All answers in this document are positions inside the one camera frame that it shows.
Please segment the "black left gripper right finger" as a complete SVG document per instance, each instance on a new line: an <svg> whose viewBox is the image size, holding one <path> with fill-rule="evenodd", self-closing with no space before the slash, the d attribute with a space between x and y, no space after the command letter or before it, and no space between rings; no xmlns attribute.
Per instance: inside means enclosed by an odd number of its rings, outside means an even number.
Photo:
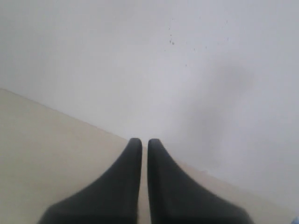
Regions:
<svg viewBox="0 0 299 224"><path fill-rule="evenodd" d="M153 224L251 224L248 213L195 182L159 139L148 142L147 179Z"/></svg>

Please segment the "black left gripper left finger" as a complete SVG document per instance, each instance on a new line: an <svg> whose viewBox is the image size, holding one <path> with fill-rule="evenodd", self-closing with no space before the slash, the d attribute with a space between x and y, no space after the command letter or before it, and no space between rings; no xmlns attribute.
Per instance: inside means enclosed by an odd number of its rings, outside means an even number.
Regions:
<svg viewBox="0 0 299 224"><path fill-rule="evenodd" d="M142 143L131 138L112 166L93 183L51 205L40 224L136 224Z"/></svg>

